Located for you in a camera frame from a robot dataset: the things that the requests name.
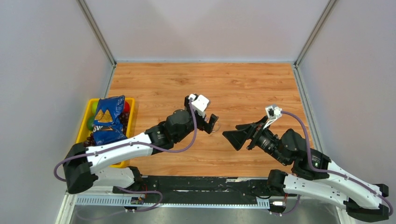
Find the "silver wire keyring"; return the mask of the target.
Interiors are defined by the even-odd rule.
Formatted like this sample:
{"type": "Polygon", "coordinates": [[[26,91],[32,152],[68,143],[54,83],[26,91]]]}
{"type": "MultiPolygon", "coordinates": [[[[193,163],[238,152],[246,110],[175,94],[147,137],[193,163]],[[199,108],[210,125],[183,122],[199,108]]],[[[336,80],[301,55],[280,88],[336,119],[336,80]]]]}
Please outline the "silver wire keyring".
{"type": "Polygon", "coordinates": [[[214,123],[212,133],[218,132],[218,131],[220,130],[220,128],[221,128],[221,123],[220,123],[219,120],[217,120],[217,121],[214,123]]]}

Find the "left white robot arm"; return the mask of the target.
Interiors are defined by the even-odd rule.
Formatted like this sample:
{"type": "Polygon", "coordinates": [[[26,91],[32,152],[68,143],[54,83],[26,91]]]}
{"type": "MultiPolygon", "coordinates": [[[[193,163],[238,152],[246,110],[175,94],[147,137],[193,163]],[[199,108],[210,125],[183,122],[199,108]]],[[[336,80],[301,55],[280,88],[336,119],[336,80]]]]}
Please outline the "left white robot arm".
{"type": "Polygon", "coordinates": [[[99,146],[76,143],[55,166],[54,176],[66,183],[70,194],[98,186],[126,188],[138,193],[143,187],[138,168],[113,168],[112,165],[161,152],[177,154],[188,150],[198,131],[211,134],[218,122],[218,116],[207,117],[205,113],[210,103],[203,95],[191,94],[185,97],[184,109],[174,111],[165,121],[134,137],[99,146]]]}

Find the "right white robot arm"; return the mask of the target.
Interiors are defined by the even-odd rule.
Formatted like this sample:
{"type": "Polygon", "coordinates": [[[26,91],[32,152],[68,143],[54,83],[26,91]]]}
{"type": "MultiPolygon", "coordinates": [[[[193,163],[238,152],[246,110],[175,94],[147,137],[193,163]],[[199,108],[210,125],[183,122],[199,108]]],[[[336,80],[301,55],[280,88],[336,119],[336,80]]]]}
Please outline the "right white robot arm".
{"type": "Polygon", "coordinates": [[[222,134],[235,150],[249,140],[248,150],[258,147],[282,165],[292,166],[290,174],[279,169],[270,171],[266,183],[269,193],[308,196],[337,206],[363,222],[389,219],[391,208],[384,204],[389,195],[387,185],[366,183],[313,148],[308,154],[306,140],[299,133],[290,128],[278,137],[270,131],[268,122],[265,116],[222,134]]]}

